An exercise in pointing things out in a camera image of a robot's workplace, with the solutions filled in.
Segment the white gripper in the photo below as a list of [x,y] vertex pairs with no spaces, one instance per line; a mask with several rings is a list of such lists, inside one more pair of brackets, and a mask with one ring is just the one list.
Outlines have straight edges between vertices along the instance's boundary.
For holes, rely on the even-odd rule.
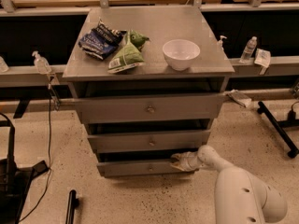
[[175,153],[171,155],[171,159],[179,160],[179,164],[174,162],[170,163],[170,166],[180,170],[181,172],[195,171],[202,165],[202,162],[198,158],[196,152]]

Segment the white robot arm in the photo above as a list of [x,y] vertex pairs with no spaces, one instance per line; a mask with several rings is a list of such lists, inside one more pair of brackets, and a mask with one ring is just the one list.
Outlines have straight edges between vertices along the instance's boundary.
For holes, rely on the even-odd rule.
[[175,159],[171,166],[183,172],[218,172],[214,189],[216,224],[277,223],[287,215],[287,201],[278,190],[222,158],[211,146],[171,158]]

